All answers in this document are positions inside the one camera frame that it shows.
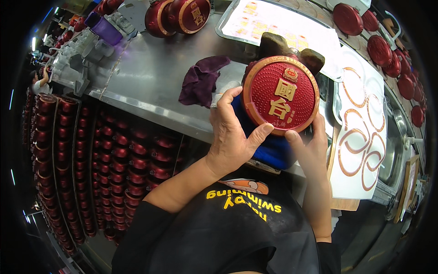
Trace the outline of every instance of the white shirt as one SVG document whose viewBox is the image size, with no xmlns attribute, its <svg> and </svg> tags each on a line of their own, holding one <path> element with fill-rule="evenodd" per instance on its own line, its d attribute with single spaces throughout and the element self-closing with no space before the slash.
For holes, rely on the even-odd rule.
<svg viewBox="0 0 438 274">
<path fill-rule="evenodd" d="M 35 84 L 33 85 L 33 92 L 35 94 L 38 93 L 52 94 L 52 89 L 49 87 L 49 85 L 45 83 L 42 87 L 40 87 L 39 86 L 40 82 L 41 80 L 35 82 Z"/>
</svg>

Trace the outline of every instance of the metal workbench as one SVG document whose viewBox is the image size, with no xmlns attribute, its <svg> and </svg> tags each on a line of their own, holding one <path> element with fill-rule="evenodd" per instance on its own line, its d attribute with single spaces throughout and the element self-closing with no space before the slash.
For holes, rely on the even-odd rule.
<svg viewBox="0 0 438 274">
<path fill-rule="evenodd" d="M 216 34 L 215 27 L 221 16 L 210 15 L 204 28 L 195 35 L 177 33 L 160 39 L 143 32 L 130 41 L 122 40 L 115 46 L 111 57 L 103 58 L 88 69 L 90 83 L 85 94 L 211 143 L 213 133 L 208 121 L 209 110 L 198 105 L 185 106 L 178 102 L 178 98 L 190 66 L 209 56 L 227 55 L 232 60 L 229 65 L 220 69 L 221 74 L 216 82 L 217 91 L 230 81 L 242 80 L 246 64 L 251 60 L 243 55 L 244 43 L 224 39 Z M 53 81 L 74 89 L 75 81 L 79 78 L 77 71 L 65 66 L 60 76 Z M 385 93 L 402 109 L 393 91 L 385 88 Z M 406 125 L 408 135 L 414 136 L 410 123 Z M 297 164 L 288 171 L 299 176 L 304 175 Z"/>
</svg>

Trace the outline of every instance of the white paper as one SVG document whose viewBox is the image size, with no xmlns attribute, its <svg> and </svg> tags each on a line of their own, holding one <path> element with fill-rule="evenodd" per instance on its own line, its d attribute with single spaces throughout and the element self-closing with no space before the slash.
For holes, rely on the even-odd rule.
<svg viewBox="0 0 438 274">
<path fill-rule="evenodd" d="M 333 197 L 371 199 L 386 152 L 382 76 L 360 55 L 341 49 L 344 82 L 339 83 L 342 128 L 330 177 Z"/>
<path fill-rule="evenodd" d="M 241 0 L 230 15 L 222 33 L 260 45 L 261 35 L 272 32 L 283 36 L 289 47 L 315 50 L 325 57 L 321 73 L 331 79 L 342 76 L 340 44 L 336 31 L 296 12 L 264 1 Z"/>
</svg>

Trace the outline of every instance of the purple water bottle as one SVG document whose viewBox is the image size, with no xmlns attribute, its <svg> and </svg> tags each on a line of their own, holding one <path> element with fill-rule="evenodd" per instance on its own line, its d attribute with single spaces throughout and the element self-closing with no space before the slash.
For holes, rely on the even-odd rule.
<svg viewBox="0 0 438 274">
<path fill-rule="evenodd" d="M 103 16 L 92 11 L 84 22 L 91 31 L 99 35 L 108 44 L 114 46 L 122 39 L 122 34 L 109 23 Z"/>
</svg>

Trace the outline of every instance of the sink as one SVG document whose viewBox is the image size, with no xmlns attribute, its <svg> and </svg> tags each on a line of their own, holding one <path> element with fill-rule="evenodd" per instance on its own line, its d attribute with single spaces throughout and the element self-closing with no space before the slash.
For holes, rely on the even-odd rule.
<svg viewBox="0 0 438 274">
<path fill-rule="evenodd" d="M 387 129 L 386 156 L 380 166 L 379 180 L 387 186 L 395 186 L 403 163 L 404 148 L 396 121 L 390 112 L 388 112 Z"/>
</svg>

